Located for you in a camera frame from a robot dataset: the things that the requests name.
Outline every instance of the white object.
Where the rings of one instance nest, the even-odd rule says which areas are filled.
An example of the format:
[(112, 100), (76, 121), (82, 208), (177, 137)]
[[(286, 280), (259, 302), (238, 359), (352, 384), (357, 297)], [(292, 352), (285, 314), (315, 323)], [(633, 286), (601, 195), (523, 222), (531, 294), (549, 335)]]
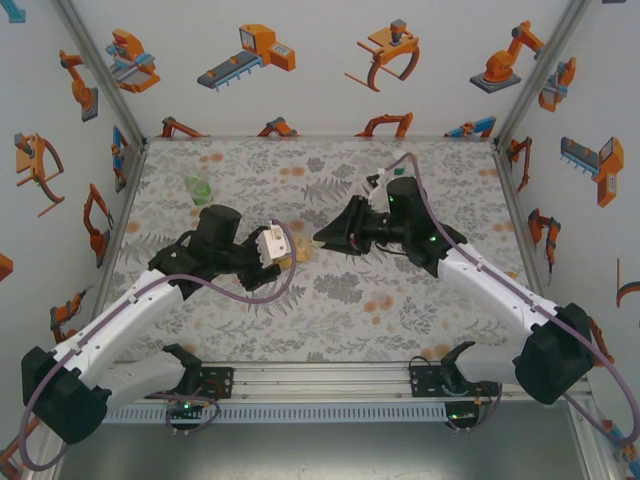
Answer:
[(73, 337), (56, 345), (54, 359), (59, 361), (70, 349), (79, 351), (65, 364), (65, 368), (69, 371), (77, 368), (80, 371), (79, 379), (87, 387), (94, 388), (98, 385), (107, 369), (112, 366), (131, 342), (138, 338), (153, 322), (161, 318), (162, 314), (183, 301), (180, 288), (169, 283), (156, 286), (116, 315), (82, 349), (78, 347), (78, 342), (118, 305), (125, 300), (134, 299), (133, 295), (142, 287), (162, 277), (164, 275), (158, 270), (142, 272), (136, 283), (100, 316)]
[(257, 243), (263, 268), (267, 268), (275, 260), (291, 254), (291, 246), (287, 242), (284, 231), (273, 223), (269, 224), (267, 230), (260, 232)]
[[(550, 312), (554, 312), (558, 306), (555, 302), (542, 298), (520, 285), (498, 268), (491, 265), (478, 253), (473, 245), (459, 245), (459, 247), (478, 259), (486, 267), (490, 268), (504, 281), (527, 295), (533, 302)], [(471, 295), (485, 310), (492, 313), (514, 336), (519, 345), (524, 345), (527, 337), (531, 335), (533, 325), (544, 325), (547, 318), (521, 300), (514, 292), (498, 283), (497, 280), (478, 270), (475, 264), (469, 263), (456, 249), (447, 252), (444, 260), (438, 263), (438, 277), (447, 283), (451, 283), (463, 292)]]
[(151, 393), (173, 390), (184, 372), (180, 360), (168, 352), (110, 368), (100, 379), (100, 387), (111, 390), (107, 411), (113, 412)]
[(472, 345), (456, 359), (456, 368), (471, 383), (498, 382), (518, 385), (513, 359), (522, 353), (520, 345)]

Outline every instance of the cable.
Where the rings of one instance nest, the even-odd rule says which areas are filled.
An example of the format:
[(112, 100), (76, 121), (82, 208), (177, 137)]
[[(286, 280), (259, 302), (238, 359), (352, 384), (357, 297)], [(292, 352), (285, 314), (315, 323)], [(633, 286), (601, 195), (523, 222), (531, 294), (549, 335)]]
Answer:
[[(216, 412), (211, 415), (211, 418), (205, 420), (204, 422), (200, 423), (197, 427), (192, 428), (190, 430), (184, 430), (183, 435), (185, 436), (189, 436), (192, 435), (196, 432), (199, 432), (201, 430), (204, 430), (205, 428), (207, 428), (209, 425), (211, 425), (214, 420), (216, 418), (218, 418), (220, 416), (220, 414), (222, 413), (222, 410), (220, 408), (220, 405), (218, 404), (218, 402), (216, 402), (215, 400), (211, 399), (211, 398), (207, 398), (207, 397), (201, 397), (201, 396), (197, 396), (197, 395), (174, 395), (171, 393), (155, 393), (153, 395), (150, 395), (150, 397), (153, 398), (161, 398), (164, 400), (177, 400), (179, 402), (189, 402), (189, 403), (193, 403), (193, 402), (204, 402), (205, 404), (211, 404), (215, 407)], [(171, 424), (171, 412), (167, 409), (167, 413), (164, 417), (164, 423), (165, 425), (173, 430), (174, 435), (178, 432), (178, 430)]]
[(480, 430), (487, 423), (489, 423), (489, 420), (491, 420), (491, 418), (493, 418), (493, 416), (498, 411), (498, 406), (500, 405), (500, 401), (502, 400), (502, 384), (500, 384), (498, 388), (498, 396), (493, 402), (493, 407), (491, 408), (491, 410), (489, 410), (489, 413), (487, 413), (487, 415), (480, 420), (480, 423), (470, 428), (460, 428), (455, 423), (453, 423), (450, 418), (447, 417), (447, 424), (449, 424), (449, 426), (453, 428), (455, 433), (458, 433), (460, 430), (465, 430), (467, 434), (470, 435), (471, 432), (477, 432), (478, 430)]
[(389, 253), (389, 254), (391, 254), (391, 255), (401, 255), (401, 256), (403, 256), (403, 257), (406, 257), (406, 256), (407, 256), (407, 254), (406, 254), (406, 253), (404, 253), (404, 252), (394, 252), (393, 250), (389, 250), (388, 248), (381, 247), (379, 243), (376, 243), (376, 248), (377, 248), (378, 250), (380, 250), (381, 252)]
[[(282, 295), (284, 292), (286, 292), (288, 290), (289, 285), (291, 285), (291, 282), (293, 281), (293, 276), (294, 276), (294, 274), (296, 272), (296, 267), (297, 267), (297, 255), (296, 255), (295, 243), (293, 241), (293, 236), (291, 235), (291, 232), (289, 231), (287, 226), (285, 224), (283, 224), (282, 222), (280, 222), (279, 220), (272, 220), (272, 222), (274, 224), (278, 225), (280, 228), (282, 228), (282, 231), (284, 232), (285, 236), (287, 237), (287, 241), (289, 242), (289, 245), (291, 246), (291, 269), (289, 270), (289, 275), (287, 275), (287, 279), (284, 281), (282, 286), (274, 294), (269, 295), (269, 296), (264, 297), (264, 298), (242, 297), (240, 295), (236, 295), (235, 293), (229, 292), (229, 291), (225, 290), (222, 287), (214, 285), (211, 282), (207, 282), (206, 280), (202, 280), (201, 278), (194, 277), (192, 275), (176, 274), (176, 275), (167, 275), (165, 277), (159, 278), (158, 280), (155, 280), (155, 281), (145, 285), (140, 290), (138, 290), (137, 293), (134, 293), (133, 296), (136, 299), (138, 299), (142, 295), (147, 293), (149, 290), (151, 290), (151, 289), (153, 289), (153, 288), (155, 288), (158, 285), (161, 285), (163, 283), (172, 282), (174, 280), (188, 280), (188, 281), (191, 281), (191, 282), (194, 282), (194, 283), (198, 283), (198, 284), (200, 284), (200, 285), (202, 285), (204, 287), (210, 288), (212, 290), (215, 290), (216, 292), (218, 292), (218, 293), (220, 293), (222, 295), (225, 295), (225, 296), (227, 296), (229, 298), (232, 298), (234, 300), (237, 300), (239, 302), (248, 303), (248, 304), (251, 304), (251, 305), (260, 305), (260, 304), (269, 303), (269, 302), (275, 300), (276, 298), (278, 298), (280, 295)], [(117, 307), (115, 307), (109, 314), (107, 314), (93, 329), (91, 329), (89, 332), (87, 332), (87, 334), (84, 335), (84, 337), (81, 340), (79, 340), (78, 343), (77, 343), (78, 348), (80, 349), (80, 351), (82, 351), (82, 347), (84, 347), (87, 344), (89, 339), (94, 337), (102, 328), (104, 328), (105, 325), (107, 325), (111, 320), (113, 320), (114, 317), (116, 317), (120, 312), (122, 312), (130, 304), (131, 304), (131, 301), (129, 299), (124, 300), (121, 304), (119, 304)], [(69, 447), (68, 445), (63, 444), (62, 448), (60, 449), (60, 452), (58, 453), (58, 455), (55, 456), (55, 458), (53, 460), (49, 461), (48, 463), (45, 463), (44, 465), (38, 465), (38, 464), (33, 462), (31, 457), (29, 456), (29, 452), (27, 451), (27, 443), (26, 443), (27, 434), (26, 434), (26, 431), (27, 431), (27, 424), (29, 423), (29, 416), (33, 412), (33, 407), (35, 406), (36, 402), (38, 401), (38, 398), (40, 398), (40, 395), (42, 395), (42, 391), (49, 384), (49, 382), (51, 381), (53, 376), (56, 373), (58, 373), (62, 369), (62, 367), (64, 367), (64, 365), (71, 359), (71, 357), (73, 357), (77, 353), (80, 353), (80, 351), (76, 351), (74, 349), (70, 349), (66, 353), (66, 355), (64, 355), (53, 366), (53, 368), (51, 370), (49, 370), (49, 372), (47, 372), (47, 374), (44, 376), (44, 378), (40, 381), (38, 386), (35, 388), (35, 390), (31, 394), (31, 398), (29, 398), (29, 402), (27, 402), (27, 406), (26, 406), (26, 408), (24, 410), (24, 413), (22, 414), (22, 419), (20, 421), (20, 430), (18, 432), (18, 442), (19, 442), (18, 446), (19, 446), (19, 450), (20, 450), (20, 456), (22, 457), (22, 461), (24, 462), (25, 466), (29, 470), (32, 470), (34, 472), (42, 472), (44, 470), (48, 470), (49, 468), (53, 467), (56, 463), (58, 463), (60, 461), (60, 459), (66, 453), (67, 448)]]
[[(555, 314), (553, 314), (551, 312), (548, 312), (546, 309), (544, 309), (541, 306), (537, 305), (534, 302), (534, 300), (529, 298), (528, 295), (524, 294), (518, 288), (516, 288), (515, 286), (511, 285), (511, 283), (509, 283), (506, 280), (504, 280), (498, 273), (493, 271), (493, 269), (487, 267), (481, 261), (479, 261), (478, 259), (474, 258), (472, 255), (470, 255), (469, 253), (464, 251), (453, 240), (453, 238), (451, 238), (451, 236), (447, 233), (447, 231), (444, 229), (444, 227), (442, 226), (442, 224), (440, 223), (440, 221), (436, 217), (433, 209), (431, 208), (431, 204), (429, 203), (429, 200), (427, 198), (427, 193), (426, 193), (426, 191), (424, 189), (424, 185), (422, 184), (422, 179), (420, 177), (420, 169), (418, 167), (418, 161), (416, 159), (416, 156), (411, 152), (405, 153), (404, 155), (402, 155), (402, 157), (400, 157), (399, 160), (395, 161), (389, 167), (387, 167), (387, 171), (391, 170), (396, 165), (400, 164), (401, 162), (403, 162), (406, 159), (409, 159), (409, 161), (411, 163), (413, 163), (413, 170), (415, 172), (416, 182), (418, 183), (418, 191), (420, 192), (420, 197), (422, 198), (422, 202), (424, 203), (424, 206), (427, 209), (427, 213), (428, 213), (429, 217), (431, 218), (431, 221), (433, 222), (433, 224), (436, 226), (436, 229), (438, 230), (438, 232), (449, 243), (449, 245), (451, 245), (451, 247), (454, 248), (460, 255), (462, 255), (469, 263), (474, 265), (479, 270), (484, 271), (491, 278), (496, 280), (498, 283), (500, 283), (505, 288), (510, 290), (513, 294), (515, 294), (517, 297), (519, 297), (524, 303), (529, 305), (532, 310), (540, 313), (547, 320), (551, 321), (554, 325), (556, 325), (557, 327), (561, 328), (566, 333), (568, 333), (569, 335), (574, 337), (576, 340), (578, 340), (578, 342), (580, 342), (587, 350), (589, 350), (598, 360), (600, 360), (602, 362), (602, 364), (607, 368), (607, 370), (609, 370), (609, 372), (611, 373), (611, 375), (613, 376), (615, 381), (620, 386), (620, 389), (622, 390), (622, 393), (624, 394), (625, 398), (627, 399), (627, 402), (629, 402), (629, 407), (631, 408), (631, 414), (633, 416), (633, 428), (631, 430), (631, 433), (627, 437), (624, 437), (624, 438), (618, 438), (618, 437), (614, 436), (612, 433), (608, 432), (601, 425), (601, 423), (597, 419), (595, 419), (593, 416), (591, 416), (589, 414), (589, 412), (587, 412), (584, 408), (582, 408), (582, 406), (573, 397), (571, 397), (571, 395), (569, 395), (568, 393), (563, 393), (564, 398), (566, 398), (567, 401), (571, 405), (573, 405), (573, 407), (576, 410), (578, 410), (578, 412), (580, 412), (580, 414), (584, 418), (586, 418), (587, 421), (596, 430), (598, 430), (601, 434), (603, 434), (605, 437), (607, 437), (612, 442), (614, 442), (614, 443), (616, 443), (618, 445), (629, 445), (629, 444), (635, 442), (638, 439), (638, 437), (640, 437), (640, 407), (638, 406), (638, 402), (634, 398), (634, 395), (633, 395), (633, 392), (631, 391), (631, 388), (629, 387), (627, 382), (624, 380), (624, 378), (622, 378), (622, 375), (620, 374), (620, 372), (611, 364), (611, 362), (609, 362), (607, 357), (598, 348), (596, 348), (590, 341), (588, 341), (585, 337), (583, 337), (579, 332), (577, 332), (573, 328), (569, 327), (565, 323), (561, 322), (559, 319), (557, 319), (555, 317)], [(493, 413), (494, 413), (494, 411), (497, 408), (499, 403), (500, 403), (500, 397), (498, 397), (496, 399), (496, 401), (494, 402), (494, 407), (491, 410), (491, 412), (487, 415), (486, 420), (489, 420), (489, 418), (491, 416), (493, 416)], [(476, 425), (474, 427), (474, 429), (477, 429), (483, 423), (485, 423), (484, 420), (480, 424)]]

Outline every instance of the orange machine illustration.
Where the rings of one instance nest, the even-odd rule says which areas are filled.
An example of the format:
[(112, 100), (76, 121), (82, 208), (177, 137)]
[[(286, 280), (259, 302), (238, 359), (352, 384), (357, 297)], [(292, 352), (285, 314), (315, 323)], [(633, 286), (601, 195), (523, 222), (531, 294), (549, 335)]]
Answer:
[(13, 273), (13, 260), (0, 253), (0, 282)]
[(82, 77), (76, 70), (78, 65), (84, 65), (80, 55), (67, 55), (64, 50), (60, 50), (60, 65), (65, 68), (73, 82), (71, 82), (71, 91), (73, 98), (80, 104), (80, 118), (83, 122), (87, 122), (98, 116), (98, 89), (96, 87), (88, 88)]
[(537, 247), (538, 242), (542, 239), (542, 229), (547, 228), (547, 241), (544, 246), (544, 257), (547, 259), (549, 266), (549, 283), (551, 283), (551, 273), (553, 265), (556, 263), (556, 241), (558, 233), (562, 226), (555, 218), (543, 217), (540, 215), (540, 209), (536, 208), (529, 214), (529, 232), (533, 239), (533, 244)]
[(445, 137), (469, 137), (474, 133), (479, 133), (480, 138), (489, 138), (496, 124), (496, 117), (487, 117), (477, 122), (467, 122), (458, 128), (448, 131)]
[(109, 71), (118, 86), (127, 92), (140, 93), (158, 83), (155, 57), (144, 51), (140, 40), (119, 28), (112, 35), (113, 43), (105, 50), (113, 57)]
[(518, 193), (522, 191), (524, 187), (529, 183), (529, 161), (531, 159), (531, 137), (527, 137), (524, 141), (518, 143), (516, 140), (511, 140), (509, 148), (507, 148), (507, 159), (509, 165), (513, 168), (513, 164), (517, 163), (520, 159), (520, 152), (524, 150), (524, 172), (522, 173), (522, 180), (518, 185)]
[(471, 77), (469, 81), (487, 93), (497, 92), (519, 83), (522, 79), (513, 73), (512, 67), (520, 55), (522, 46), (526, 45), (533, 50), (536, 59), (544, 47), (544, 43), (531, 33), (530, 27), (531, 22), (526, 21), (514, 28), (511, 31), (513, 40), (509, 49), (494, 53), (487, 61), (487, 70)]
[(640, 292), (640, 282), (629, 282), (624, 285), (620, 285), (620, 259), (617, 259), (617, 271), (616, 271), (616, 306), (620, 308), (620, 302), (622, 301), (622, 297), (633, 293)]
[[(24, 185), (30, 180), (36, 182), (40, 189), (44, 192), (46, 197), (53, 202), (42, 212), (38, 214), (41, 217), (56, 205), (64, 201), (64, 197), (58, 197), (49, 188), (48, 182), (64, 172), (62, 161), (58, 156), (58, 152), (53, 148), (53, 145), (48, 140), (42, 138), (37, 133), (25, 137), (21, 133), (16, 133), (14, 136), (14, 144), (18, 149), (16, 151), (16, 173), (22, 173), (29, 170), (29, 176), (20, 180), (16, 185), (18, 187)], [(44, 153), (48, 151), (53, 157), (53, 161), (58, 168), (58, 171), (47, 177), (44, 170)]]
[(538, 95), (538, 103), (542, 108), (555, 112), (557, 106), (569, 93), (569, 85), (576, 74), (576, 57), (567, 63), (560, 62), (553, 75), (550, 75)]
[(576, 168), (583, 168), (582, 173), (591, 173), (591, 180), (598, 184), (598, 205), (604, 208), (616, 198), (618, 172), (624, 167), (624, 149), (616, 137), (611, 137), (599, 153), (562, 137), (560, 153)]
[(375, 128), (383, 123), (397, 123), (398, 128), (396, 130), (396, 137), (404, 138), (407, 134), (407, 130), (413, 122), (413, 113), (409, 112), (406, 115), (381, 115), (379, 117), (372, 118), (364, 127), (364, 131), (358, 133), (356, 137), (373, 137), (373, 131)]
[[(411, 75), (413, 69), (416, 68), (418, 59), (420, 58), (420, 47), (418, 46), (418, 41), (420, 39), (407, 30), (407, 24), (404, 21), (398, 19), (395, 22), (392, 22), (391, 25), (389, 25), (389, 28), (378, 30), (377, 32), (369, 35), (368, 38), (369, 41), (378, 45), (379, 48), (371, 48), (362, 42), (358, 42), (359, 47), (364, 48), (373, 56), (371, 60), (371, 68), (367, 75), (367, 81), (365, 82), (360, 80), (350, 73), (345, 73), (347, 77), (351, 80), (355, 80), (365, 87), (369, 87), (374, 92), (380, 91), (376, 87), (376, 75), (379, 70), (387, 72), (402, 81), (409, 78), (409, 75)], [(409, 64), (405, 67), (402, 73), (398, 74), (385, 67), (385, 65), (391, 60), (404, 54), (410, 54), (411, 58), (409, 60)]]
[(166, 117), (162, 120), (162, 133), (158, 135), (158, 138), (171, 138), (175, 131), (179, 131), (190, 137), (209, 137), (210, 135), (203, 135), (196, 132), (193, 128), (187, 127), (185, 124), (178, 122), (173, 117)]
[(277, 42), (276, 32), (264, 25), (247, 24), (240, 27), (240, 42), (243, 50), (200, 75), (200, 85), (215, 88), (217, 92), (221, 85), (229, 85), (231, 79), (240, 78), (241, 73), (251, 73), (256, 65), (262, 68), (273, 64), (287, 72), (296, 68), (296, 53)]
[[(616, 359), (609, 354), (609, 349), (607, 348), (607, 344), (604, 342), (604, 336), (602, 335), (602, 329), (597, 324), (597, 322), (588, 317), (589, 321), (589, 330), (591, 330), (591, 335), (593, 335), (593, 339), (596, 341), (596, 345), (598, 346), (598, 350), (602, 352), (602, 354), (609, 360), (609, 363), (612, 365), (616, 363)], [(604, 363), (596, 358), (596, 367), (604, 367)]]
[(51, 307), (49, 310), (49, 314), (51, 316), (51, 324), (50, 328), (53, 332), (53, 337), (56, 340), (56, 345), (60, 342), (65, 341), (67, 338), (71, 337), (75, 332), (75, 330), (69, 330), (66, 334), (62, 332), (60, 327), (62, 327), (65, 323), (75, 317), (82, 308), (82, 299), (85, 297), (87, 292), (93, 288), (93, 285), (89, 285), (87, 288), (82, 290), (81, 292), (76, 293), (72, 300), (69, 300), (61, 307)]
[(297, 137), (298, 132), (287, 125), (284, 118), (278, 117), (271, 122), (267, 122), (267, 125), (258, 134), (259, 137), (268, 137), (272, 133), (276, 133), (279, 137)]
[(113, 173), (116, 175), (116, 193), (120, 193), (127, 186), (127, 177), (124, 174), (124, 152), (129, 143), (124, 138), (117, 126), (113, 126), (111, 143), (111, 157), (113, 160)]
[(107, 204), (104, 203), (102, 199), (102, 195), (96, 188), (93, 183), (89, 184), (89, 196), (87, 197), (87, 201), (84, 204), (84, 214), (82, 220), (84, 221), (84, 226), (89, 232), (89, 243), (91, 244), (91, 249), (96, 252), (96, 267), (100, 268), (102, 266), (102, 262), (104, 262), (104, 255), (107, 251), (107, 245), (109, 244), (109, 237), (111, 236), (111, 232), (109, 229), (105, 230), (104, 233), (100, 233), (100, 230), (95, 228), (91, 224), (91, 208), (93, 207), (93, 202), (98, 204), (102, 213), (107, 217), (107, 222), (109, 225), (109, 229), (113, 228), (113, 217), (111, 216), (111, 212), (107, 208)]

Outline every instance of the gray floor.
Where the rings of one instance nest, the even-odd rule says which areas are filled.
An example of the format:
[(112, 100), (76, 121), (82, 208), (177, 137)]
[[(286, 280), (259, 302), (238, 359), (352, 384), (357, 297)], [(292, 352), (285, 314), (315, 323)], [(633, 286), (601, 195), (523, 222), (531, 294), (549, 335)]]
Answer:
[(192, 438), (103, 425), (59, 480), (440, 480), (585, 478), (566, 405), (507, 403), (486, 429), (442, 424), (219, 425)]

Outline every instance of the metal strip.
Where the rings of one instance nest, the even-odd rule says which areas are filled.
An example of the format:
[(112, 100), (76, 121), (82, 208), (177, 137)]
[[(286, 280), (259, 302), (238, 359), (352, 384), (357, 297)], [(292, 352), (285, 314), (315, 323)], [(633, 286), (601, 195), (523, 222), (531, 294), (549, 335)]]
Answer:
[(103, 98), (107, 98), (111, 107), (122, 122), (122, 128), (127, 132), (130, 143), (142, 149), (144, 145), (144, 135), (140, 130), (138, 122), (134, 118), (131, 110), (125, 103), (120, 89), (109, 72), (109, 68), (102, 61), (100, 51), (89, 35), (87, 27), (78, 15), (72, 0), (51, 0), (53, 8), (60, 17), (62, 24), (73, 39), (76, 47), (80, 51), (83, 62), (91, 70), (96, 82), (102, 91)]
[(107, 292), (109, 291), (109, 285), (111, 284), (111, 277), (113, 271), (116, 268), (116, 261), (118, 260), (118, 254), (120, 253), (120, 244), (124, 238), (124, 231), (127, 228), (127, 220), (133, 207), (133, 201), (136, 198), (138, 191), (138, 183), (140, 182), (140, 176), (142, 175), (142, 169), (144, 162), (147, 159), (148, 146), (144, 146), (142, 151), (136, 150), (136, 156), (131, 162), (131, 170), (129, 178), (127, 178), (127, 186), (125, 187), (125, 199), (120, 215), (117, 217), (118, 222), (116, 228), (112, 232), (111, 240), (107, 246), (107, 252), (105, 254), (105, 262), (102, 266), (102, 279), (100, 286), (98, 287), (98, 293), (96, 294), (96, 301), (93, 304), (93, 310), (91, 317), (87, 319), (90, 322), (102, 313), (105, 301), (107, 299)]
[[(365, 423), (365, 422), (445, 422), (444, 403), (305, 403), (305, 404), (220, 404), (216, 423)], [(163, 424), (166, 404), (137, 403), (107, 415), (103, 423)], [(208, 420), (215, 410), (206, 408), (191, 419), (174, 424)]]
[(513, 230), (520, 249), (524, 270), (527, 274), (529, 288), (538, 295), (546, 298), (546, 286), (541, 281), (540, 272), (536, 266), (534, 255), (535, 247), (529, 234), (527, 217), (522, 211), (518, 191), (511, 176), (511, 166), (509, 165), (509, 160), (504, 150), (496, 149), (494, 151), (494, 160), (496, 162), (500, 184), (502, 185), (504, 199), (507, 202), (507, 209), (509, 210), (511, 222), (513, 223)]
[[(384, 403), (404, 404), (474, 400), (471, 397), (420, 398), (411, 395), (405, 362), (385, 363), (226, 363), (205, 367), (232, 367), (233, 390), (224, 403)], [(578, 398), (590, 395), (582, 380), (569, 390)], [(504, 401), (530, 401), (519, 386), (504, 385)]]
[(536, 62), (533, 72), (529, 75), (522, 93), (513, 105), (498, 134), (498, 147), (501, 151), (506, 151), (520, 122), (522, 122), (531, 105), (535, 103), (536, 96), (555, 69), (560, 54), (591, 3), (592, 0), (571, 0), (567, 5), (549, 41), (544, 46), (544, 51)]
[(492, 138), (480, 138), (480, 137), (444, 137), (442, 135), (407, 135), (403, 138), (398, 138), (393, 135), (376, 135), (375, 137), (356, 137), (348, 135), (313, 135), (305, 137), (300, 135), (297, 137), (280, 137), (278, 135), (271, 135), (269, 137), (258, 137), (252, 135), (210, 135), (208, 137), (156, 137), (151, 136), (147, 139), (148, 142), (211, 142), (211, 141), (247, 141), (247, 140), (259, 140), (261, 142), (394, 142), (398, 145), (406, 143), (411, 145), (416, 142), (446, 142), (446, 143), (493, 143)]
[[(600, 414), (593, 399), (583, 401), (582, 406), (594, 418), (599, 418)], [(578, 411), (573, 408), (569, 410), (578, 445), (582, 452), (587, 478), (591, 480), (616, 480), (619, 478), (609, 440), (594, 429)]]

